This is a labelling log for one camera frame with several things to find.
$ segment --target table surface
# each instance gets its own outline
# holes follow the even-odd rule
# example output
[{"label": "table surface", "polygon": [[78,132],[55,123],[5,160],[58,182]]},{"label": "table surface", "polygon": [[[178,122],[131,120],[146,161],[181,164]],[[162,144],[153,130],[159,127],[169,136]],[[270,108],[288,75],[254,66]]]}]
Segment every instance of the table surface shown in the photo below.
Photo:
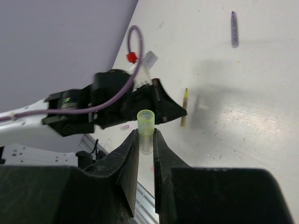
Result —
[{"label": "table surface", "polygon": [[[145,52],[159,58],[152,78],[179,104],[189,89],[186,128],[180,119],[157,126],[169,147],[191,166],[270,171],[299,222],[298,8],[294,0],[139,0],[130,25],[142,29]],[[114,68],[130,68],[126,53],[125,38]],[[129,124],[93,137],[111,151],[136,128]],[[140,155],[138,181],[154,194],[152,154]]]}]

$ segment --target clear plastic piece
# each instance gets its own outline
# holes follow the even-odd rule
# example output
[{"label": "clear plastic piece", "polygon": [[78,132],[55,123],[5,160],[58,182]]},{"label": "clear plastic piece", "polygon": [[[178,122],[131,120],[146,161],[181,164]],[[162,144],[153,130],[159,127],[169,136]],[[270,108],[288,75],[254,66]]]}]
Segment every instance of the clear plastic piece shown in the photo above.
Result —
[{"label": "clear plastic piece", "polygon": [[139,150],[144,155],[153,152],[153,135],[155,130],[155,114],[150,110],[142,110],[137,114],[139,132]]}]

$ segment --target marker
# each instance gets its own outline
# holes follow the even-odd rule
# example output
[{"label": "marker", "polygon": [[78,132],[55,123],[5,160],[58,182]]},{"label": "marker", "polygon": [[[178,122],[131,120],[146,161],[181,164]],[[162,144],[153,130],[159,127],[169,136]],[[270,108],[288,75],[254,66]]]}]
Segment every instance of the marker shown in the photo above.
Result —
[{"label": "marker", "polygon": [[238,23],[237,15],[233,11],[230,19],[230,25],[232,30],[232,47],[237,48],[239,46],[239,36],[238,36]]},{"label": "marker", "polygon": [[[188,89],[186,88],[184,99],[183,99],[183,108],[185,110],[187,110],[187,103],[188,103]],[[183,116],[181,119],[181,127],[185,127],[185,123],[186,123],[186,116]]]}]

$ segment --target purple cable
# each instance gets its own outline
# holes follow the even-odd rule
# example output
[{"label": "purple cable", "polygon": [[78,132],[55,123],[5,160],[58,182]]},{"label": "purple cable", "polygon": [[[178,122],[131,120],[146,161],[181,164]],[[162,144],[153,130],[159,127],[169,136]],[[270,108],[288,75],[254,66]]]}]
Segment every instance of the purple cable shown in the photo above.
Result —
[{"label": "purple cable", "polygon": [[[143,56],[143,36],[140,28],[136,25],[133,25],[130,27],[128,31],[128,39],[127,39],[127,45],[128,45],[128,52],[131,53],[131,46],[130,46],[130,40],[131,40],[131,34],[132,31],[136,30],[139,36],[139,56],[138,56],[138,61],[135,67],[135,70],[133,74],[130,76],[130,78],[127,80],[126,84],[122,87],[122,89],[110,100],[107,102],[95,106],[95,107],[90,107],[86,109],[76,109],[76,110],[58,110],[58,109],[52,109],[52,110],[35,110],[35,111],[28,111],[28,112],[22,112],[22,113],[16,113],[14,115],[15,118],[22,118],[26,116],[32,116],[32,115],[37,115],[37,114],[83,114],[83,113],[91,113],[95,111],[102,110],[111,104],[115,103],[119,98],[121,98],[127,90],[131,87],[131,85],[134,82],[135,77],[137,76],[137,73],[140,69],[141,63],[142,63],[142,56]],[[10,116],[4,116],[0,117],[0,122],[11,120],[12,118]]]}]

